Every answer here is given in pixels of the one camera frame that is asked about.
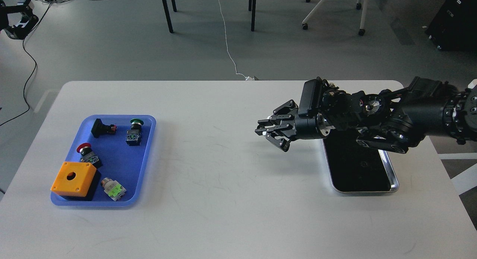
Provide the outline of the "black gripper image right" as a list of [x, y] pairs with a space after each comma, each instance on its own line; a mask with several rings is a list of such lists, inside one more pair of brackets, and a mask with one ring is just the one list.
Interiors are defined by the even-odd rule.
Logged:
[[[255, 133], [264, 136], [283, 152], [287, 152], [290, 143], [296, 139], [325, 139], [328, 137], [327, 121], [321, 115], [313, 118], [300, 118], [299, 116], [295, 118], [297, 111], [298, 105], [293, 100], [285, 102], [276, 108], [269, 118], [258, 120]], [[295, 127], [273, 126], [281, 123], [294, 123]]]

